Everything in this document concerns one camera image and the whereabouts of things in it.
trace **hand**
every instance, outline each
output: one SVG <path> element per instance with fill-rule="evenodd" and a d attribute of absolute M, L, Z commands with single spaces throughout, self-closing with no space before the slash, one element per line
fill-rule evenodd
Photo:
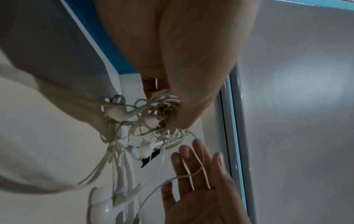
<path fill-rule="evenodd" d="M 251 224 L 236 185 L 225 170 L 222 154 L 216 153 L 212 158 L 199 140 L 193 142 L 193 148 L 200 160 L 204 152 L 207 179 L 202 171 L 193 176 L 194 190 L 189 178 L 178 179 L 181 196 L 178 202 L 173 197 L 171 182 L 162 187 L 165 224 Z M 177 176 L 187 174 L 182 160 L 191 173 L 200 168 L 194 153 L 185 145 L 179 148 L 179 153 L 172 154 L 171 160 Z"/>
<path fill-rule="evenodd" d="M 181 100 L 166 127 L 186 129 L 213 103 L 235 65 L 258 2 L 95 0 L 95 6 L 108 36 L 140 72 L 146 97 L 171 89 Z"/>

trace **fingernail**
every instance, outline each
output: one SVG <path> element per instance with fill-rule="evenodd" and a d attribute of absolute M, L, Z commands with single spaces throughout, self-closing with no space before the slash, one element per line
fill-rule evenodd
<path fill-rule="evenodd" d="M 220 168 L 225 169 L 224 155 L 222 154 L 222 152 L 219 152 L 218 160 Z"/>

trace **blue trim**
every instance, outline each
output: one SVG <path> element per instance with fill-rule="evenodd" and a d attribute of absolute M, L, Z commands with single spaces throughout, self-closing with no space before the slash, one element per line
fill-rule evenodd
<path fill-rule="evenodd" d="M 234 135 L 233 138 L 234 138 L 235 147 L 236 147 L 237 170 L 239 172 L 239 178 L 240 178 L 241 197 L 242 197 L 243 206 L 244 206 L 244 208 L 247 211 L 247 202 L 246 202 L 246 194 L 244 192 L 244 183 L 243 183 L 240 147 L 239 147 L 239 141 L 238 141 L 238 138 L 237 138 L 235 109 L 234 109 L 234 106 L 233 106 L 234 104 L 233 104 L 233 97 L 232 97 L 232 91 L 231 91 L 231 82 L 230 82 L 230 77 L 229 76 L 228 76 L 228 78 L 226 80 L 226 84 L 228 86 L 229 104 L 230 104 L 230 110 L 231 110 L 231 122 L 232 122 L 232 130 L 233 130 L 233 135 Z"/>
<path fill-rule="evenodd" d="M 277 0 L 277 1 L 354 10 L 354 2 L 345 1 L 345 0 Z"/>
<path fill-rule="evenodd" d="M 119 52 L 111 39 L 106 34 L 98 15 L 93 0 L 64 0 L 78 17 L 82 25 L 97 43 L 108 60 L 118 73 L 138 72 Z"/>

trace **blue cloth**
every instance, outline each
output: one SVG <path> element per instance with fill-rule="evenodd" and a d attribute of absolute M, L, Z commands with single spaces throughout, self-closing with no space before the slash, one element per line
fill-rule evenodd
<path fill-rule="evenodd" d="M 106 34 L 98 18 L 93 0 L 65 0 L 86 30 L 119 73 L 136 73 Z"/>

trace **gray wall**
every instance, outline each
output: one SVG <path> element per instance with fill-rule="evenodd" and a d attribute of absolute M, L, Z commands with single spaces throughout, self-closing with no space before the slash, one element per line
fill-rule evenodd
<path fill-rule="evenodd" d="M 264 0 L 236 75 L 252 219 L 354 223 L 354 11 Z"/>

